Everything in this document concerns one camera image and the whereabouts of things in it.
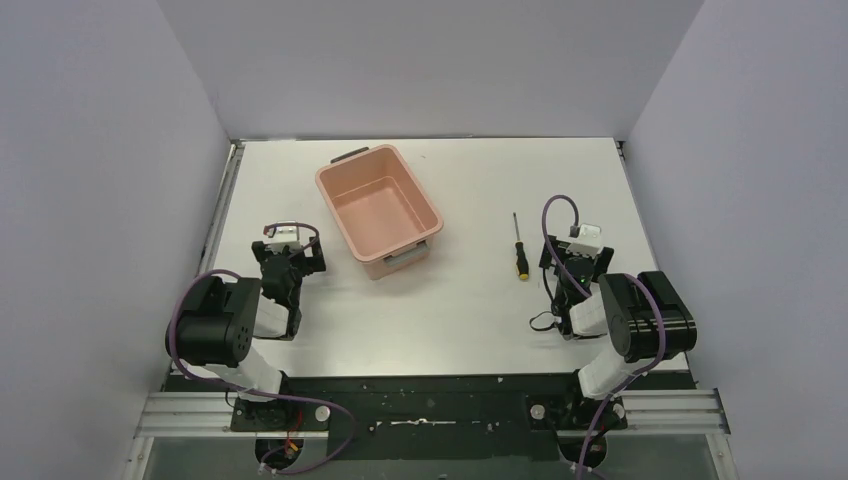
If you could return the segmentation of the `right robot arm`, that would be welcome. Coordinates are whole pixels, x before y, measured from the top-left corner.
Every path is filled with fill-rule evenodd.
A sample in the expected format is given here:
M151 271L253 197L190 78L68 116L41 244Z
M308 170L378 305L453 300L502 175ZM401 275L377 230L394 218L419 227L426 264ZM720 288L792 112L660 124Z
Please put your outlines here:
M667 275L611 273L613 255L610 247L554 235L540 255L542 274L557 278L555 285L542 282L552 316L547 330L566 340L606 341L572 374L565 397L542 407L543 420L556 429L614 426L624 415L612 395L657 363L692 350L697 341L694 317Z

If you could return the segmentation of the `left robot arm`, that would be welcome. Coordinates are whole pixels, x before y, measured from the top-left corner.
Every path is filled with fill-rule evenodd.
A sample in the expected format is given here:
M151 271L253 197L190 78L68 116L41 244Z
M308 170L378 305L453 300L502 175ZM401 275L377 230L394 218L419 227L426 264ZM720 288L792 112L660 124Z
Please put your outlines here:
M256 339L292 340L302 321L305 277L326 269L318 236L294 234L252 243L258 277L226 282L209 275L191 286L165 334L165 348L185 366L207 367L237 396L237 423L260 430L297 426L301 406L287 375L253 347Z

